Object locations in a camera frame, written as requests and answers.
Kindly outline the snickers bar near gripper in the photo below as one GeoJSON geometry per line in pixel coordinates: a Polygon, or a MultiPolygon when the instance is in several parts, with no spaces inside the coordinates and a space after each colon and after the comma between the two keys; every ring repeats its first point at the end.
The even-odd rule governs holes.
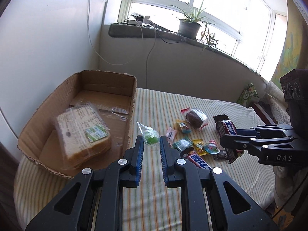
{"type": "Polygon", "coordinates": [[[181,158],[192,162],[198,168],[206,169],[209,171],[211,170],[209,164],[205,160],[203,160],[200,155],[196,153],[193,147],[186,148],[181,151],[180,156],[181,158]]]}

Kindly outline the small dark candy wrapper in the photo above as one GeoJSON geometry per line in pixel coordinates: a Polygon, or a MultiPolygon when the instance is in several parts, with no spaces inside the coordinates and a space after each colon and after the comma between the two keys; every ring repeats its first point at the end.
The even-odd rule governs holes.
{"type": "Polygon", "coordinates": [[[221,150],[219,153],[213,155],[214,160],[228,160],[226,151],[221,150]]]}

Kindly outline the white gloved hand cloth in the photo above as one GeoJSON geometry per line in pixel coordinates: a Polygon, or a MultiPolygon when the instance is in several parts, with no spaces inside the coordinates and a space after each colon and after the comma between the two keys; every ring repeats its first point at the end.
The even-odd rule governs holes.
{"type": "MultiPolygon", "coordinates": [[[[304,180],[307,175],[307,167],[300,169],[297,172],[291,167],[281,167],[274,166],[273,172],[275,174],[275,189],[274,189],[274,198],[276,205],[281,207],[285,202],[291,197],[295,192],[297,187],[304,180]]],[[[307,192],[307,178],[305,182],[301,185],[298,191],[294,196],[291,197],[290,201],[285,205],[284,210],[286,212],[292,212],[296,209],[296,206],[301,206],[299,201],[303,201],[305,198],[301,196],[307,192]]]]}

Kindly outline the green mint candy wrapper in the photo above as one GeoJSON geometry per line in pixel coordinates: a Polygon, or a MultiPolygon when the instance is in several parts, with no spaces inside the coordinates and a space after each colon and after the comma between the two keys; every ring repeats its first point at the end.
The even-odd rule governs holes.
{"type": "Polygon", "coordinates": [[[189,139],[188,136],[185,136],[179,141],[176,141],[172,144],[172,148],[177,149],[178,151],[182,152],[187,148],[190,148],[193,146],[193,142],[191,139],[189,139]]]}

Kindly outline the pink jelly cup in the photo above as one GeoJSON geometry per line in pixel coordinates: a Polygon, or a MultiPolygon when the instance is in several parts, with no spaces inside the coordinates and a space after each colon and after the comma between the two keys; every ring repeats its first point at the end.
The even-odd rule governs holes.
{"type": "Polygon", "coordinates": [[[203,150],[212,155],[220,153],[220,149],[218,148],[215,140],[209,140],[207,143],[205,143],[203,145],[203,150]]]}

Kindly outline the yellow candy wrapper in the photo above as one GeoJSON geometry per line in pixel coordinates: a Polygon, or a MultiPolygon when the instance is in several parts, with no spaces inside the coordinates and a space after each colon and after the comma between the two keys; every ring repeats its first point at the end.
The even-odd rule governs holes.
{"type": "Polygon", "coordinates": [[[204,155],[208,155],[209,153],[206,152],[203,147],[204,147],[204,142],[203,139],[194,139],[192,140],[193,142],[193,147],[195,152],[199,155],[199,156],[204,156],[204,155]]]}

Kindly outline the pink candy sachet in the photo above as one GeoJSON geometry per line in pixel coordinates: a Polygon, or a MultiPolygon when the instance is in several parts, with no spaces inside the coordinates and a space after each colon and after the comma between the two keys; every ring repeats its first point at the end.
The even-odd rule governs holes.
{"type": "Polygon", "coordinates": [[[173,143],[176,135],[177,135],[177,130],[175,130],[175,129],[171,128],[171,127],[169,127],[167,129],[166,138],[167,138],[169,143],[173,143]]]}

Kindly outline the green tissue box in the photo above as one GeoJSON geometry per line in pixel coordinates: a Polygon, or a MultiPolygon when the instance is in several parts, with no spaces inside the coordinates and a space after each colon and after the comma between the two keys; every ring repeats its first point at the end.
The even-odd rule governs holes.
{"type": "Polygon", "coordinates": [[[254,103],[258,103],[260,98],[252,83],[248,84],[247,87],[242,91],[240,97],[236,101],[238,104],[244,107],[250,107],[254,103]]]}

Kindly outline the clear bag green candy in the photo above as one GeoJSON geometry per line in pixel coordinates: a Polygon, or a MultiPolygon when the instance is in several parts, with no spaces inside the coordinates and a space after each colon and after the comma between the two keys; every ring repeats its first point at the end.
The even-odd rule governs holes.
{"type": "Polygon", "coordinates": [[[150,146],[159,142],[160,136],[155,129],[145,126],[138,121],[137,124],[146,145],[150,146]]]}

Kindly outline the yellow blue jelly cup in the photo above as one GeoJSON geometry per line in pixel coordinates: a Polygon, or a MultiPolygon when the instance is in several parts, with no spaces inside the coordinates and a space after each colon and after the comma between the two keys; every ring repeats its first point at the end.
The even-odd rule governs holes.
{"type": "Polygon", "coordinates": [[[183,134],[190,134],[191,133],[191,129],[190,129],[190,127],[189,127],[189,125],[186,121],[177,119],[176,123],[177,123],[178,127],[180,128],[180,130],[183,134]]]}

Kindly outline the bagged sliced bread loaf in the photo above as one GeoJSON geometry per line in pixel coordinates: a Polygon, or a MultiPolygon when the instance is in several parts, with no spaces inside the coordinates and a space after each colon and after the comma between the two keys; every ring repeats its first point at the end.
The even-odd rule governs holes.
{"type": "Polygon", "coordinates": [[[66,109],[54,119],[63,169],[76,169],[112,146],[110,129],[92,103],[66,109]]]}

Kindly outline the brown cake red-white wrapper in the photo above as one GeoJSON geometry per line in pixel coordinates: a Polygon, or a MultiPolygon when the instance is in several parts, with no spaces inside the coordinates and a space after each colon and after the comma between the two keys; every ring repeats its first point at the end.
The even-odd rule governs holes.
{"type": "Polygon", "coordinates": [[[208,117],[199,109],[188,107],[186,109],[181,109],[181,114],[185,117],[186,121],[198,131],[201,131],[209,124],[208,117]]]}

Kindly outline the striped table cloth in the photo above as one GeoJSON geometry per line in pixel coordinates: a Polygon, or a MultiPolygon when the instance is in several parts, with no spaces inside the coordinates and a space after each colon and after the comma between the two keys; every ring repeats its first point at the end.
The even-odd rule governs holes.
{"type": "MultiPolygon", "coordinates": [[[[235,103],[200,99],[180,94],[137,89],[131,140],[140,134],[139,125],[165,135],[171,147],[186,151],[197,141],[206,146],[200,156],[210,167],[220,167],[263,209],[274,200],[275,177],[271,166],[244,154],[230,163],[219,144],[213,119],[226,115],[238,129],[262,124],[252,108],[235,103]]],[[[53,175],[27,158],[18,166],[14,185],[17,219],[22,228],[65,186],[67,180],[53,175]]],[[[124,230],[180,230],[181,191],[165,186],[159,144],[144,149],[141,181],[137,188],[124,189],[124,230]]]]}

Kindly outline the cardboard box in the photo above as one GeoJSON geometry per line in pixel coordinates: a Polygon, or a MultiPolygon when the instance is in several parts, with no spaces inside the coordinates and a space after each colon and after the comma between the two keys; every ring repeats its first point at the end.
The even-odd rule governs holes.
{"type": "Polygon", "coordinates": [[[101,169],[131,145],[137,80],[129,74],[84,70],[67,78],[23,128],[19,150],[52,174],[72,178],[101,169]]]}

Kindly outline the small trailing plant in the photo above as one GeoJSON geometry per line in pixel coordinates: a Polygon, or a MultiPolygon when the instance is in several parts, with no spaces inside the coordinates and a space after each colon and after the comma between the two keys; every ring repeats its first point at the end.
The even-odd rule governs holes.
{"type": "Polygon", "coordinates": [[[204,44],[202,51],[204,51],[205,49],[211,49],[211,51],[215,53],[219,40],[215,38],[215,33],[210,33],[209,25],[210,23],[204,22],[205,27],[200,37],[200,41],[204,44]]]}

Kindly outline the potted spider plant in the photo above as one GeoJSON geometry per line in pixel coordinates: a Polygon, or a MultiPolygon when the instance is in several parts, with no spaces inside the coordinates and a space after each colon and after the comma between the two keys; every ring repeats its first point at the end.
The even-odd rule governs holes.
{"type": "Polygon", "coordinates": [[[176,8],[184,16],[184,18],[180,19],[178,34],[196,40],[202,25],[207,29],[207,26],[209,24],[213,25],[213,23],[210,23],[208,17],[204,14],[206,10],[204,2],[201,3],[199,8],[189,5],[188,3],[185,3],[185,5],[185,9],[172,5],[172,7],[176,8]]]}

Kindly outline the dark window sill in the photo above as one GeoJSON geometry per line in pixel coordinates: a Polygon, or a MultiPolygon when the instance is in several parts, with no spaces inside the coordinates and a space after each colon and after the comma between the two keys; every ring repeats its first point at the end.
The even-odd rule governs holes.
{"type": "Polygon", "coordinates": [[[237,59],[234,59],[230,55],[224,53],[220,49],[213,48],[207,44],[203,44],[197,40],[192,40],[190,38],[186,38],[184,36],[178,35],[174,32],[166,32],[162,30],[155,29],[153,27],[140,27],[134,25],[126,25],[123,23],[112,23],[109,26],[108,34],[113,38],[158,38],[163,42],[168,44],[176,44],[176,43],[187,43],[188,45],[195,46],[201,48],[201,50],[211,51],[213,53],[218,53],[221,56],[224,56],[230,60],[239,63],[243,67],[247,68],[254,74],[259,73],[252,68],[249,68],[247,65],[243,64],[237,59]]]}

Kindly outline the power adapter on sill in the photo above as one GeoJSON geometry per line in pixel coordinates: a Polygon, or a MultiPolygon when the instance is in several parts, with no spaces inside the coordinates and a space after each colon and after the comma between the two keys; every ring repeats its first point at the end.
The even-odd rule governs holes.
{"type": "Polygon", "coordinates": [[[150,24],[149,16],[132,15],[134,19],[126,19],[125,23],[130,26],[143,26],[150,24]]]}

